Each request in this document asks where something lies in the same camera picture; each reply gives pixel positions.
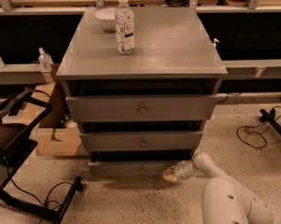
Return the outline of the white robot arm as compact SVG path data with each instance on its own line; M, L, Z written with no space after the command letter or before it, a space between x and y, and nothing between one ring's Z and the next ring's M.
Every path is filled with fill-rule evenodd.
M191 161L167 168L162 177L178 182L191 177L207 178L202 195L203 224L274 224L272 208L215 165L204 152Z

